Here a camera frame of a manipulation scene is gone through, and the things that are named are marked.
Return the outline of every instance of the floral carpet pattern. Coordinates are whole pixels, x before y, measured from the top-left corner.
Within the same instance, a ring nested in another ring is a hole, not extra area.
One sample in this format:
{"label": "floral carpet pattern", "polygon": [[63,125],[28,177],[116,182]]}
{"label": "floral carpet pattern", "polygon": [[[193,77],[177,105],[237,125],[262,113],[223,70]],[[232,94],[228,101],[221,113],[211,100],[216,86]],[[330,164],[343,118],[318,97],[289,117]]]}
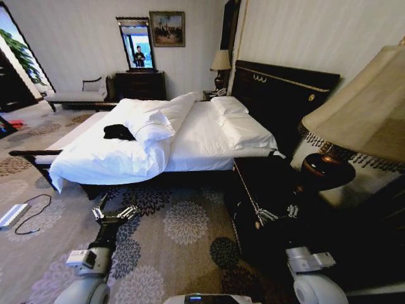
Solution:
{"label": "floral carpet pattern", "polygon": [[[97,236],[99,225],[91,209],[102,197],[89,201],[72,182],[58,194],[29,162],[8,152],[44,149],[93,113],[58,105],[53,113],[43,101],[2,113],[5,119],[24,120],[26,126],[0,139],[0,215],[39,194],[51,195],[52,201],[18,230],[35,232],[17,235],[15,228],[47,204],[44,196],[29,202],[30,209],[13,229],[0,231],[0,303],[55,301],[77,278],[65,265],[67,256]],[[118,230],[109,303],[160,304],[187,293],[234,293],[262,304],[297,303],[290,297],[290,282],[269,281],[239,255],[219,187],[139,184],[112,187],[107,195],[106,215],[128,205],[139,207],[139,214]]]}

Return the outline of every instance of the white bed sheet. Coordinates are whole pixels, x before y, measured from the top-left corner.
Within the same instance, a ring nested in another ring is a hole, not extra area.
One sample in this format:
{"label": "white bed sheet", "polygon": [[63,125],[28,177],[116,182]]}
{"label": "white bed sheet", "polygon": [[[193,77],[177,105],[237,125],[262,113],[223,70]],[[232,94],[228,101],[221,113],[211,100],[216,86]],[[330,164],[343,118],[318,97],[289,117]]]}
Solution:
{"label": "white bed sheet", "polygon": [[143,147],[137,141],[104,139],[104,127],[124,124],[138,115],[159,108],[173,128],[180,129],[198,93],[182,95],[177,101],[135,102],[123,99],[102,119],[63,148],[49,169],[55,188],[61,192],[63,180],[81,184],[131,184],[160,174],[168,163],[170,139]]}
{"label": "white bed sheet", "polygon": [[229,148],[217,121],[218,112],[212,102],[196,102],[171,144],[165,172],[230,170],[235,157],[266,157],[273,151],[270,148]]}

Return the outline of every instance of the red object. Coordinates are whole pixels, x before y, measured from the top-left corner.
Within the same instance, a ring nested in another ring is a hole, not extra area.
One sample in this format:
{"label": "red object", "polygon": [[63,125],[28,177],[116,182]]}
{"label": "red object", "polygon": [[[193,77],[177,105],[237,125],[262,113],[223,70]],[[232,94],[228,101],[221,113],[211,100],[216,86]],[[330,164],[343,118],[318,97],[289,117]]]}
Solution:
{"label": "red object", "polygon": [[24,125],[24,120],[22,119],[16,119],[16,120],[10,120],[9,123],[16,129],[21,128]]}

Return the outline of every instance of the lamp base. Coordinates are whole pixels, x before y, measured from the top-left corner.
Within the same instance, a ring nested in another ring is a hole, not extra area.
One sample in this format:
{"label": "lamp base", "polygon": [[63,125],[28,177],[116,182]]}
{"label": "lamp base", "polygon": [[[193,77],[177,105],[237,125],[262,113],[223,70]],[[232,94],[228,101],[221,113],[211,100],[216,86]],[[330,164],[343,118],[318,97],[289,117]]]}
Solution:
{"label": "lamp base", "polygon": [[223,75],[222,71],[218,71],[218,75],[214,79],[216,90],[219,91],[223,88]]}
{"label": "lamp base", "polygon": [[302,162],[301,174],[305,184],[321,191],[347,184],[356,176],[356,171],[347,160],[313,153]]}

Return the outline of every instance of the mirror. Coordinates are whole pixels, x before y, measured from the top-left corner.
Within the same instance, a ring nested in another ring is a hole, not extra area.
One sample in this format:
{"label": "mirror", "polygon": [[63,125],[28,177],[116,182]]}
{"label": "mirror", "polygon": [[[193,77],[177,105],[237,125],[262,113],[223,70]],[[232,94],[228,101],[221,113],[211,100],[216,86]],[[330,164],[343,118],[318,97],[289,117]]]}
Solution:
{"label": "mirror", "polygon": [[116,17],[131,71],[154,67],[148,17]]}

